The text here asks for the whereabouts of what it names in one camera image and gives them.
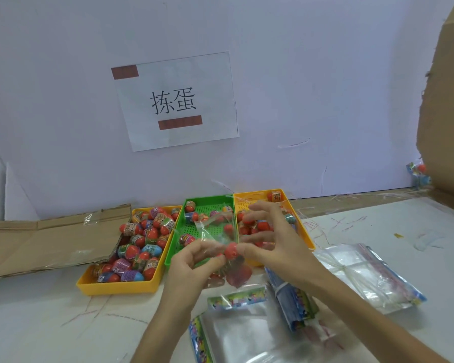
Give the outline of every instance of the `cardboard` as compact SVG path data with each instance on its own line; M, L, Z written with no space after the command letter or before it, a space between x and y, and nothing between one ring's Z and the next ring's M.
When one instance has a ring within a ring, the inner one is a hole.
M38 222L0 221L0 277L106 261L130 205Z
M454 8L442 26L427 75L417 148L434 186L454 194Z

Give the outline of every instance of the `right hand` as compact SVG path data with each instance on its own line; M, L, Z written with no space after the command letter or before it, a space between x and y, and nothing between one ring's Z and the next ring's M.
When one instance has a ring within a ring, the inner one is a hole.
M314 296L326 283L338 280L316 259L276 203L258 201L249 209L252 211L245 213L244 219L267 220L274 231L243 236L237 245L240 255L262 263L284 281ZM274 249L269 251L252 244L259 241L274 242Z

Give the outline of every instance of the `hand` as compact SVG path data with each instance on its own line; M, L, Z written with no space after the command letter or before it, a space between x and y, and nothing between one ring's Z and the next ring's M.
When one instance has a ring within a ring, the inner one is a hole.
M224 266L224 255L217 256L225 249L214 240L196 240L178 252L171 259L170 270L165 281L160 307L169 314L175 314L188 326L192 311L200 292L209 276ZM194 265L211 257L204 265Z
M258 201L249 208L253 211L245 213L244 219L267 220L274 231L243 236L237 245L239 254L264 264L284 281L314 296L327 282L338 281L311 253L276 203ZM274 242L274 249L269 251L252 244L258 241Z

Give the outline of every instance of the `left hand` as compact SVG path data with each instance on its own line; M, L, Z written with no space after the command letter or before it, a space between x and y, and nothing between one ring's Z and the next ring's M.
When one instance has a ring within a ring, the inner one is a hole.
M170 270L165 281L160 308L174 314L181 324L188 327L190 313L210 275L226 263L225 246L214 240L196 240L171 259ZM205 264L195 264L211 257Z

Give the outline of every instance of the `forearm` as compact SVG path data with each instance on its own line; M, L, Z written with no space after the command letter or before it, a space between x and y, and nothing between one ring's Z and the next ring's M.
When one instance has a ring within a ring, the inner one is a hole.
M146 328L131 363L168 363L188 326L190 315L183 315L185 314L174 316L172 311L159 307Z
M320 287L319 298L380 362L448 363L338 279Z

